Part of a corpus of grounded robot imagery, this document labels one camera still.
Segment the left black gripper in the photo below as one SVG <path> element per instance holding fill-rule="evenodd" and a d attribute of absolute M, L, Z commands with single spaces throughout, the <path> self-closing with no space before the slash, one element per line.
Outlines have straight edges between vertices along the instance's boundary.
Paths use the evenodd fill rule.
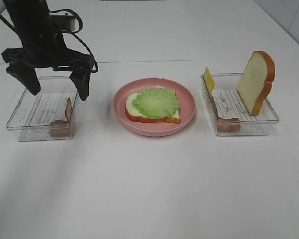
<path fill-rule="evenodd" d="M 4 61 L 10 63 L 6 72 L 19 80 L 33 95 L 37 95 L 41 86 L 34 68 L 72 71 L 69 78 L 77 88 L 80 99 L 85 101 L 89 96 L 93 54 L 76 34 L 71 35 L 82 43 L 87 54 L 67 48 L 61 32 L 18 33 L 22 47 L 8 48 L 1 53 Z"/>

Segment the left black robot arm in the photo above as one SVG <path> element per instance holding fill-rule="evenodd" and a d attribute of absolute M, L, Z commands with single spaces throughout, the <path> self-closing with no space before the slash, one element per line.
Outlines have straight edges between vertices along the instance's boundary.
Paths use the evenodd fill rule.
<path fill-rule="evenodd" d="M 50 11 L 44 0 L 6 0 L 4 4 L 13 22 L 10 27 L 22 43 L 21 48 L 8 48 L 1 54 L 9 64 L 7 73 L 37 95 L 41 90 L 37 68 L 69 71 L 81 100 L 86 100 L 90 75 L 98 66 L 92 53 L 66 47 L 63 34 L 75 35 L 67 27 L 67 16 Z"/>

